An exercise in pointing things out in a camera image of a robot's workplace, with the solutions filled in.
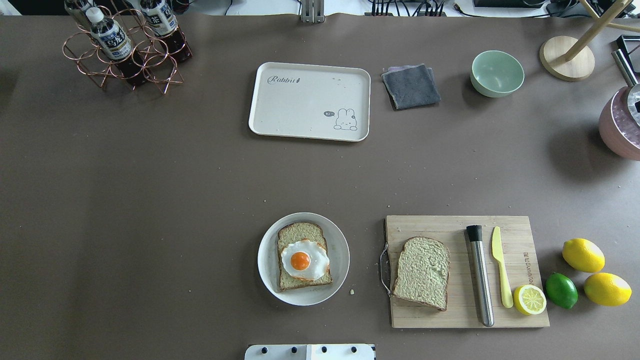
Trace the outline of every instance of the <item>green bowl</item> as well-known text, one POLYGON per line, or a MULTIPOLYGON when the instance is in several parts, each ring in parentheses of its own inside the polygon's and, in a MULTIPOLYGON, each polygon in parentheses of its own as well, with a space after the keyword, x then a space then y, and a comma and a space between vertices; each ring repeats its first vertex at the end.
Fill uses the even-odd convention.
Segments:
POLYGON ((484 96, 507 96, 518 90, 523 82, 522 65, 504 51, 485 51, 471 64, 471 83, 484 96))

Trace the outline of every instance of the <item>cutting board handle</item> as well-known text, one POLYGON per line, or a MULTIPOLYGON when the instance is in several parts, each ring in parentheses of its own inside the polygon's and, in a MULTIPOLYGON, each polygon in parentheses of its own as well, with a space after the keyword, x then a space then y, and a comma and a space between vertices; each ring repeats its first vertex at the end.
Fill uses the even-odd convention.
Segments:
POLYGON ((385 287, 385 289, 387 289, 387 295, 389 295, 389 297, 391 297, 391 289, 389 289, 391 287, 391 278, 389 279, 389 286, 387 286, 387 284, 385 283, 385 278, 384 278, 384 268, 383 268, 383 264, 388 264, 388 274, 391 274, 391 262, 389 261, 389 243, 385 242, 385 248, 382 249, 382 253, 380 254, 380 262, 378 262, 378 264, 380 264, 380 282, 382 282, 382 286, 385 287), (386 262, 382 262, 382 258, 384 257, 384 255, 387 255, 387 261, 386 262))

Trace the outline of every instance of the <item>wooden base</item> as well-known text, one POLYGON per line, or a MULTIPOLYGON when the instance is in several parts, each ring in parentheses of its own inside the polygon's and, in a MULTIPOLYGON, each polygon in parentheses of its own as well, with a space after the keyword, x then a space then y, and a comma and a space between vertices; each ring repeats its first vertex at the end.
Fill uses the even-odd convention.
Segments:
POLYGON ((563 56, 578 39, 572 37, 554 37, 540 47, 540 61, 553 76, 565 81, 580 81, 591 75, 595 68, 595 57, 589 47, 584 47, 572 60, 565 61, 563 56))

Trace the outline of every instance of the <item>fried egg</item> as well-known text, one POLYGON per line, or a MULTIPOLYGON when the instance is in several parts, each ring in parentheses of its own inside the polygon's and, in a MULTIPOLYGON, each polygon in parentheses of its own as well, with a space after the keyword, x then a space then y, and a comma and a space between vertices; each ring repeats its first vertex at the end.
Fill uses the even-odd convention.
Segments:
POLYGON ((289 244, 282 250, 281 258, 284 270, 299 280, 318 280, 329 270, 326 250, 308 238, 289 244))

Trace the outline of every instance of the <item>egg yolk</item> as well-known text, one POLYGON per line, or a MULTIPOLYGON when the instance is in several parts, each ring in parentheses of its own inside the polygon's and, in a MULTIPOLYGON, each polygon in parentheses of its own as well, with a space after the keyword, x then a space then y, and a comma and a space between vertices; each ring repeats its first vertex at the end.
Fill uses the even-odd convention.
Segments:
POLYGON ((304 270, 311 264, 311 259, 306 252, 298 251, 291 256, 291 266, 296 270, 304 270))

